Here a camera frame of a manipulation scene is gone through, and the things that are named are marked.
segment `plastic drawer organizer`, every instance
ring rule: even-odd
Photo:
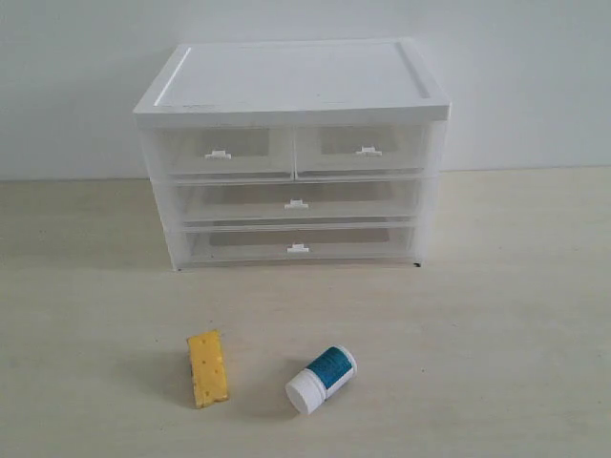
[[[135,109],[175,269],[420,265],[449,109],[408,39],[179,46]]]

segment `pill bottle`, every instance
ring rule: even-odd
[[[310,414],[355,375],[354,357],[332,346],[286,384],[286,395],[300,413]]]

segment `clear plastic drawer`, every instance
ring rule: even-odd
[[[174,225],[229,219],[409,217],[432,179],[252,185],[155,183],[159,210]]]
[[[293,130],[164,129],[143,134],[153,179],[288,179]]]
[[[297,128],[297,178],[417,176],[434,150],[431,124]]]
[[[177,268],[218,261],[358,260],[413,256],[413,227],[166,234]]]

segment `white wall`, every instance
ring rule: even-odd
[[[611,164],[611,0],[414,0],[446,169]]]
[[[180,41],[401,34],[453,98],[447,169],[611,164],[610,21],[608,0],[2,0],[0,179],[145,176],[131,111]]]

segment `drawer handle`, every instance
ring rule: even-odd
[[[303,245],[302,243],[293,243],[291,246],[286,248],[286,253],[290,253],[290,254],[309,253],[309,247]]]
[[[360,151],[355,153],[357,156],[381,156],[382,152],[375,149],[375,146],[362,146]]]
[[[301,200],[300,198],[292,198],[289,203],[286,203],[284,205],[285,210],[296,210],[296,209],[307,210],[308,208],[309,208],[309,204],[304,203],[304,201]]]
[[[204,156],[206,159],[230,159],[231,155],[225,150],[212,150],[212,153]]]

